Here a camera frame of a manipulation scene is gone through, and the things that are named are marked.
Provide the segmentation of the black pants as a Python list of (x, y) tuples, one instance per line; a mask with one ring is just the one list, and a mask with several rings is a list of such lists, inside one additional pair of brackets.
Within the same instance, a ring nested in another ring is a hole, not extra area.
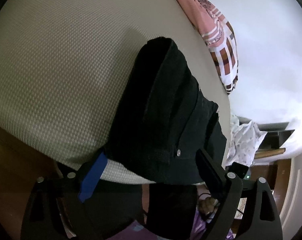
[(226, 138), (176, 43), (139, 51), (107, 143), (108, 164), (81, 208), (83, 239), (188, 239), (197, 216), (195, 158), (221, 162)]

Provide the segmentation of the beige mattress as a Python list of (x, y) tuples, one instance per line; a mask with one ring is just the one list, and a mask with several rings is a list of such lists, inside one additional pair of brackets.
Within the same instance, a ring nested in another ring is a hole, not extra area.
[(172, 38), (229, 137), (229, 99), (176, 0), (7, 0), (0, 10), (0, 127), (78, 169), (103, 146), (138, 52)]

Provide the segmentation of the white dotted bedsheet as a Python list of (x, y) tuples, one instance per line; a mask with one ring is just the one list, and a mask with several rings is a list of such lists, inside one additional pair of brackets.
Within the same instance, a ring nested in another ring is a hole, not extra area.
[(231, 113), (230, 126), (231, 142), (227, 153), (226, 166), (231, 166), (236, 162), (250, 167), (267, 132), (261, 131), (253, 120), (247, 124), (240, 124), (239, 118), (233, 113)]

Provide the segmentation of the pink plaid pillow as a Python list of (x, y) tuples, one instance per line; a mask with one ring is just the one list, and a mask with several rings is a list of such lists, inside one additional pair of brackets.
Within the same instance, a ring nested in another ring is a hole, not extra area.
[(209, 0), (177, 2), (204, 40), (225, 91), (231, 94), (238, 81), (239, 61), (230, 22)]

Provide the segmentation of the wooden shelf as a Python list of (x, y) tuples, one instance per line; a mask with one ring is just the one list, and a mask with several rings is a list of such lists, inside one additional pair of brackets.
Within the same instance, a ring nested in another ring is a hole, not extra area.
[(288, 122), (258, 124), (259, 130), (267, 132), (267, 134), (255, 153), (254, 158), (262, 159), (285, 153), (286, 148), (283, 147), (283, 144), (295, 131), (295, 129), (288, 129), (288, 125)]

